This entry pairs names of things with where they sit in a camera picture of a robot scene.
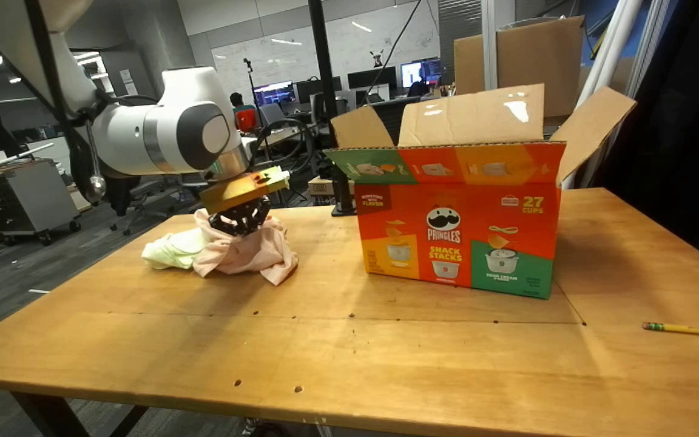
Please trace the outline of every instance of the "yellow label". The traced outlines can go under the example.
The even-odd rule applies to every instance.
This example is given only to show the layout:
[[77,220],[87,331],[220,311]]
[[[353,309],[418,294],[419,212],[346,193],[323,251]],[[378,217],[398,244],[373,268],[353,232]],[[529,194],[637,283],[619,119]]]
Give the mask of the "yellow label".
[[418,238],[367,238],[363,240],[367,269],[396,278],[419,278]]
[[522,197],[522,214],[544,214],[544,197]]
[[460,262],[460,251],[458,249],[438,249],[430,246],[430,261],[448,261],[448,262]]

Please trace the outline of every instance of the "cable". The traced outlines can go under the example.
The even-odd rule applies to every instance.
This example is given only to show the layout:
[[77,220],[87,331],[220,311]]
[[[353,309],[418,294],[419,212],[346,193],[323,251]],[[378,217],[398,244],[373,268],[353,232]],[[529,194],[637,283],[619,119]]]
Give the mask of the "cable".
[[396,46],[398,46],[399,36],[405,35],[407,25],[413,23],[415,13],[419,10],[419,6],[422,6],[422,0],[418,0],[418,6],[413,8],[413,13],[409,13],[407,19],[402,23],[402,29],[398,33],[398,36],[396,36],[396,41],[393,41],[387,59],[380,63],[380,68],[375,70],[375,76],[373,76],[373,80],[370,80],[370,85],[369,85],[369,90],[367,90],[369,96],[370,96],[370,90],[375,89],[375,82],[378,82],[378,79],[380,79],[380,70],[387,68],[387,63],[391,63],[391,59],[393,59],[393,53],[396,53]]

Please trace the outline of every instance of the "open box flap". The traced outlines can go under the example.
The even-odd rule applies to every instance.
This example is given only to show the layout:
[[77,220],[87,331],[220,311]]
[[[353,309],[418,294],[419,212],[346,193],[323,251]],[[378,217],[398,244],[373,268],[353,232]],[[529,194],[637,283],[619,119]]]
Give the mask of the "open box flap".
[[387,130],[370,107],[329,119],[339,149],[393,149]]
[[596,90],[583,102],[568,121],[550,137],[550,142],[564,142],[564,156],[561,160],[557,183],[569,177],[602,142],[619,126],[619,121],[634,109],[634,101],[613,92],[612,89]]
[[323,152],[348,180],[359,184],[415,184],[398,149]]
[[407,106],[398,147],[539,142],[544,85],[501,89]]

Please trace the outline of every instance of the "white cloth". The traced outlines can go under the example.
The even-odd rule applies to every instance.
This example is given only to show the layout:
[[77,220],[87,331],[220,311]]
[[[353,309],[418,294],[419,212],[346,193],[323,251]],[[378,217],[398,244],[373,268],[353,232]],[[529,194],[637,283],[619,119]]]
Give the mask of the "white cloth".
[[222,274],[260,273],[266,283],[280,284],[296,268],[299,257],[285,246],[284,226],[266,221],[250,237],[238,238],[210,228],[206,210],[193,212],[197,228],[162,237],[147,244],[143,257],[152,269],[176,268],[206,278],[214,269]]

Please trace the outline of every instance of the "pringles box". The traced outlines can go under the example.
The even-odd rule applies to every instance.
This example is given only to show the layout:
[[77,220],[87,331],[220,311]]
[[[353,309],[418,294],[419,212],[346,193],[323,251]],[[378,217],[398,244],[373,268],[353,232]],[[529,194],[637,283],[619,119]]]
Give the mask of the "pringles box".
[[373,107],[334,116],[367,273],[545,299],[561,183],[631,107],[603,89],[550,138],[544,85],[405,106],[393,130]]

